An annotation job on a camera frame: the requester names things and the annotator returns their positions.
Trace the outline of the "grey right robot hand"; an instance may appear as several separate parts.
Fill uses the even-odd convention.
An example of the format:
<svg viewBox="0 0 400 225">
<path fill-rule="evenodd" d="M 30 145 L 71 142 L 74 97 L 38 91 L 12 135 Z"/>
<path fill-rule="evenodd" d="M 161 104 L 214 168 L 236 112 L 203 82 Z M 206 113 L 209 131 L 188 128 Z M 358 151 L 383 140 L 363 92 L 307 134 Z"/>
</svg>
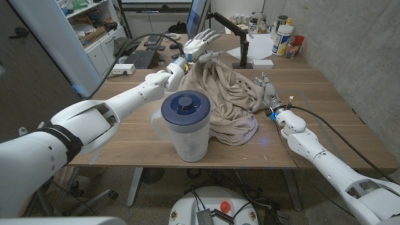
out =
<svg viewBox="0 0 400 225">
<path fill-rule="evenodd" d="M 266 76 L 265 72 L 262 72 L 262 78 L 256 77 L 254 82 L 263 88 L 264 96 L 262 103 L 264 105 L 266 116 L 272 116 L 275 118 L 279 113 L 285 110 L 284 104 L 276 92 L 272 83 L 270 83 L 269 78 Z"/>
</svg>

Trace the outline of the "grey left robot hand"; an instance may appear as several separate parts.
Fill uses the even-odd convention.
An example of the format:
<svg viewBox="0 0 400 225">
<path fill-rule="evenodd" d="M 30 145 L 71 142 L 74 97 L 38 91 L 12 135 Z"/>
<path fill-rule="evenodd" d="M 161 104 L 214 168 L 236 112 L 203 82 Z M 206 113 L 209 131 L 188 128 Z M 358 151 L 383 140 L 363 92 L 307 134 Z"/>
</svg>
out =
<svg viewBox="0 0 400 225">
<path fill-rule="evenodd" d="M 184 57 L 187 62 L 195 63 L 199 61 L 200 63 L 206 63 L 212 58 L 219 57 L 222 51 L 204 53 L 206 48 L 216 39 L 220 38 L 221 34 L 212 31 L 211 29 L 206 29 L 200 32 L 192 39 L 190 39 L 183 47 Z"/>
</svg>

